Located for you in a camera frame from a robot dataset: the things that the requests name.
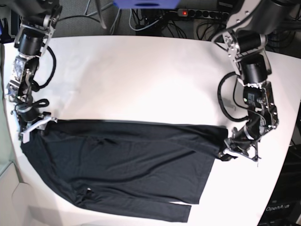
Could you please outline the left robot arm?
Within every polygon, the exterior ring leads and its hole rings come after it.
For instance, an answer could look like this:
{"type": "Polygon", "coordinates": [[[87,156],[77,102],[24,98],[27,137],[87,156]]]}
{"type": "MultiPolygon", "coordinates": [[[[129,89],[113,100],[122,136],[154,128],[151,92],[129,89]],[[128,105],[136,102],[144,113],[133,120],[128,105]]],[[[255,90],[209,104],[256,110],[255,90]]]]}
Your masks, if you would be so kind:
{"type": "Polygon", "coordinates": [[[232,136],[224,140],[225,149],[218,153],[219,160],[229,161],[241,155],[257,162],[258,143],[279,125],[272,85],[268,81],[272,69],[265,47],[268,35],[300,3],[299,0],[239,0],[230,12],[225,29],[212,38],[212,43],[216,43],[223,37],[223,50],[234,68],[218,85],[219,106],[229,120],[246,122],[241,129],[234,128],[232,136]],[[232,76],[244,87],[243,109],[248,111],[247,116],[239,119],[229,115],[221,96],[223,83],[232,76]]]}

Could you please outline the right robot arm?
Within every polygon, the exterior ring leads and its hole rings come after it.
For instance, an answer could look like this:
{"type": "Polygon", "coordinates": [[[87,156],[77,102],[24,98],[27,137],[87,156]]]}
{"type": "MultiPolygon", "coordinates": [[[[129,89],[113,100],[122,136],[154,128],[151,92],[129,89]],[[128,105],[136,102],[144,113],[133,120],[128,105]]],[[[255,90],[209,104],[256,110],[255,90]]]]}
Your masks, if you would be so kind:
{"type": "Polygon", "coordinates": [[[48,46],[55,32],[55,27],[62,12],[57,0],[2,0],[1,4],[9,7],[20,16],[21,23],[14,40],[18,54],[13,61],[12,73],[4,89],[4,97],[14,103],[12,114],[17,124],[19,140],[30,141],[30,133],[44,130],[50,121],[57,122],[51,113],[41,113],[40,108],[47,107],[49,101],[34,101],[33,92],[45,88],[54,76],[56,57],[48,46]],[[52,56],[53,67],[50,77],[39,85],[34,76],[39,68],[39,60],[46,51],[52,56]]]}

